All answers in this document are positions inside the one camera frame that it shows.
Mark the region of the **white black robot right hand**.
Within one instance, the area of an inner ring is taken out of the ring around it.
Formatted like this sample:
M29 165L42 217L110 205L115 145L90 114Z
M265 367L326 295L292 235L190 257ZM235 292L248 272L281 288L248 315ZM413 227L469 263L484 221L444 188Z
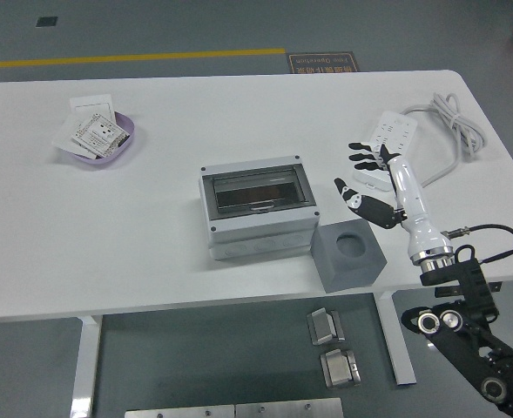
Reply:
M335 185L348 209L384 229L401 225L409 235L408 256L413 265L419 266L423 272L452 265L454 250L450 239L433 225L422 186L409 162L385 145L350 143L348 147L358 151L349 157L355 162L356 169L378 169L389 174L396 201L396 206L392 207L357 192L348 187L343 179L337 178Z

